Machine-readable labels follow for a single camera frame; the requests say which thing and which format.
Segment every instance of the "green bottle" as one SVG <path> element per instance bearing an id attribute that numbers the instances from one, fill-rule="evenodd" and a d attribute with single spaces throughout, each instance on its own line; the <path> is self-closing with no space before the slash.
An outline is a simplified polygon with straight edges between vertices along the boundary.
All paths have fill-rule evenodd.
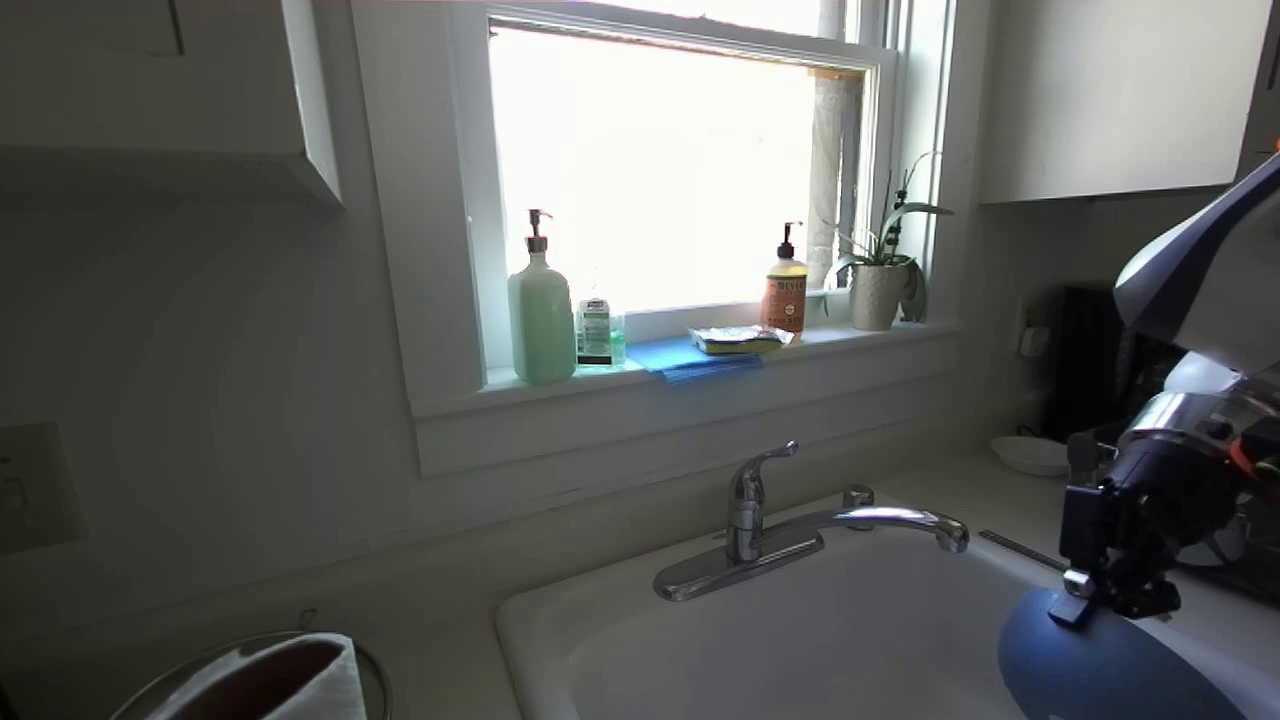
<path id="1" fill-rule="evenodd" d="M 549 263 L 545 213 L 530 209 L 530 270 L 514 275 L 517 376 L 556 384 L 575 368 L 569 282 Z"/>

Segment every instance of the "faucet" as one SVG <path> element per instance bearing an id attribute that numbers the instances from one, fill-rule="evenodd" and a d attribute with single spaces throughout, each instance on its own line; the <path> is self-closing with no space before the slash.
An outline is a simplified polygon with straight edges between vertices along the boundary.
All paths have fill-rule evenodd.
<path id="1" fill-rule="evenodd" d="M 736 470 L 734 481 L 734 511 L 730 511 L 730 560 L 753 565 L 762 560 L 762 536 L 765 536 L 765 471 L 762 466 L 792 457 L 801 442 L 785 442 L 774 454 L 762 454 Z"/>
<path id="2" fill-rule="evenodd" d="M 868 527 L 922 527 L 931 534 L 935 550 L 966 553 L 969 527 L 955 518 L 915 511 L 915 508 L 840 508 L 833 518 L 836 527 L 868 534 Z"/>
<path id="3" fill-rule="evenodd" d="M 882 508 L 868 488 L 844 492 L 840 511 L 797 518 L 765 527 L 765 466 L 792 457 L 801 445 L 785 442 L 774 454 L 746 460 L 734 478 L 730 540 L 724 550 L 676 560 L 655 572 L 651 590 L 667 602 L 707 596 L 715 590 L 753 582 L 824 550 L 824 527 L 872 534 L 872 527 L 922 527 L 946 553 L 969 550 L 969 527 L 954 518 L 915 508 Z"/>

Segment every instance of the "cabinet door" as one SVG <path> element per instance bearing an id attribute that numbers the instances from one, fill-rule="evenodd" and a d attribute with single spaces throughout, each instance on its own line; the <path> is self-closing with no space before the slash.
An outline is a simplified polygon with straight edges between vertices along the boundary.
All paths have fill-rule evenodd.
<path id="1" fill-rule="evenodd" d="M 1250 131 L 1242 149 L 1242 167 L 1255 167 L 1280 152 L 1280 14 L 1272 9 L 1255 85 L 1252 85 L 1252 108 L 1250 108 Z"/>
<path id="2" fill-rule="evenodd" d="M 114 39 L 83 34 L 106 3 L 130 9 Z M 54 189 L 83 182 L 83 156 L 114 166 L 108 182 L 143 167 L 202 189 L 290 167 L 335 196 L 310 0 L 0 0 L 7 18 L 30 29 L 25 44 L 0 44 L 7 167 L 54 167 Z"/>
<path id="3" fill-rule="evenodd" d="M 0 47 L 176 58 L 173 0 L 0 0 Z"/>
<path id="4" fill-rule="evenodd" d="M 1229 186 L 1267 0 L 1003 0 L 990 199 Z"/>

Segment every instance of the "countertop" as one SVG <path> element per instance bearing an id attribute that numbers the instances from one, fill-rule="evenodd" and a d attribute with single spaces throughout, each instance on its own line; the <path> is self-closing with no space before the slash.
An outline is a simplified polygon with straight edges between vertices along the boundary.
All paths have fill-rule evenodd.
<path id="1" fill-rule="evenodd" d="M 1032 553 L 1058 555 L 1060 483 L 1002 470 L 990 454 L 931 460 L 866 483 L 876 488 L 882 506 L 947 511 L 975 534 L 994 527 Z M 643 523 L 635 508 L 599 518 L 565 511 L 536 522 L 542 527 L 498 527 L 463 544 L 407 550 L 313 582 L 279 582 L 252 596 L 217 596 L 203 612 L 147 619 L 143 640 L 106 638 L 98 654 L 7 667 L 5 690 L 19 716 L 108 716 L 147 675 L 228 640 L 279 631 L 279 625 L 302 625 L 306 616 L 313 629 L 354 631 L 386 663 L 393 716 L 400 720 L 517 720 L 520 707 L 493 612 L 526 590 L 620 560 L 620 550 L 635 544 L 608 544 L 608 534 L 620 534 L 630 522 L 630 534 L 651 534 L 635 527 Z M 1280 680 L 1280 616 L 1272 610 L 1186 572 L 1175 572 L 1175 585 L 1186 590 L 1186 612 L 1173 625 L 1197 646 L 1232 648 L 1242 674 Z"/>

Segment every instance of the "electrical outlet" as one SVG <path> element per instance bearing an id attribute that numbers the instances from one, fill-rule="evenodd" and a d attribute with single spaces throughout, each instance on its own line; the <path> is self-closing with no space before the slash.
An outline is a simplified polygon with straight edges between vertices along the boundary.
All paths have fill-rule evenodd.
<path id="1" fill-rule="evenodd" d="M 58 430 L 0 430 L 0 553 L 66 544 L 76 534 L 76 506 Z"/>
<path id="2" fill-rule="evenodd" d="M 1020 333 L 1020 341 L 1017 341 L 1017 355 L 1020 355 L 1020 360 L 1040 360 L 1044 347 L 1048 347 L 1048 327 L 1040 327 L 1040 324 L 1030 324 L 1030 327 Z"/>

